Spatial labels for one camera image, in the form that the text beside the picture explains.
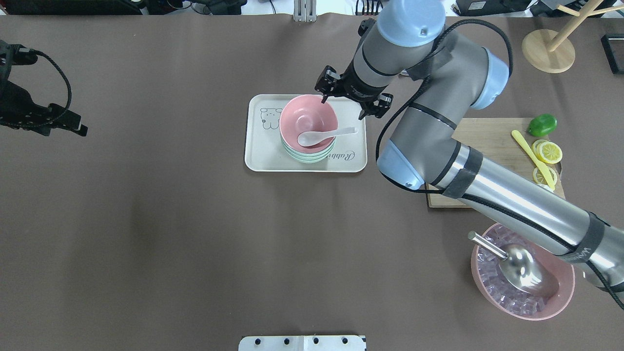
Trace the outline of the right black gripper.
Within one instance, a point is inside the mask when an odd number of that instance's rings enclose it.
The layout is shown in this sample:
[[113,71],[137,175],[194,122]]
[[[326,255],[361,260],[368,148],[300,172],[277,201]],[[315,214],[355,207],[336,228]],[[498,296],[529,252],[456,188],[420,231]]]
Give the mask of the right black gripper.
[[358,119],[367,116],[381,118],[390,109],[393,95],[382,93],[386,87],[374,87],[365,83],[354,68],[347,68],[341,75],[332,66],[325,66],[314,89],[321,93],[321,103],[325,104],[329,97],[348,97],[359,102],[361,113]]

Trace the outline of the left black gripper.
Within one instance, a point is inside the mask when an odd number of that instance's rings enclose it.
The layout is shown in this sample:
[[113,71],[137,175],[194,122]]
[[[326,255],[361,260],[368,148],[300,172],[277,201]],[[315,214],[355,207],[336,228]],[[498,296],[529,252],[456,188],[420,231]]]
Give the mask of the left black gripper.
[[2,126],[33,131],[45,137],[49,136],[49,129],[57,128],[81,137],[88,133],[80,115],[54,103],[48,108],[37,105],[25,89],[12,82],[7,82],[1,91],[0,117]]

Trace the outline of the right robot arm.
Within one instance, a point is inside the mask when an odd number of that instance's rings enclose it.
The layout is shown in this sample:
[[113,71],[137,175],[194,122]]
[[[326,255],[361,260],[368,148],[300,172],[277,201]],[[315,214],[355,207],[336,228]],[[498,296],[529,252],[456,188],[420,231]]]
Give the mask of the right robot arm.
[[326,66],[315,84],[323,100],[346,97],[360,118],[383,117],[392,102],[384,93],[406,71],[422,84],[394,114],[399,122],[382,150],[379,171],[412,193],[423,185],[454,198],[582,269],[586,279],[623,306],[623,231],[594,213],[484,157],[453,138],[468,109],[488,107],[512,74],[506,34],[475,19],[504,40],[508,62],[457,33],[469,19],[446,26],[438,0],[391,0],[376,19],[361,22],[360,41],[344,73]]

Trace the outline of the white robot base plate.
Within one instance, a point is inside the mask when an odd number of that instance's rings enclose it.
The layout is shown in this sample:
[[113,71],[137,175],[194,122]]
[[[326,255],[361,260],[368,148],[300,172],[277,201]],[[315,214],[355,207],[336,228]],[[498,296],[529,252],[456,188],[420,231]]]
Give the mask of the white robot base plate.
[[277,335],[243,337],[239,351],[367,351],[360,335]]

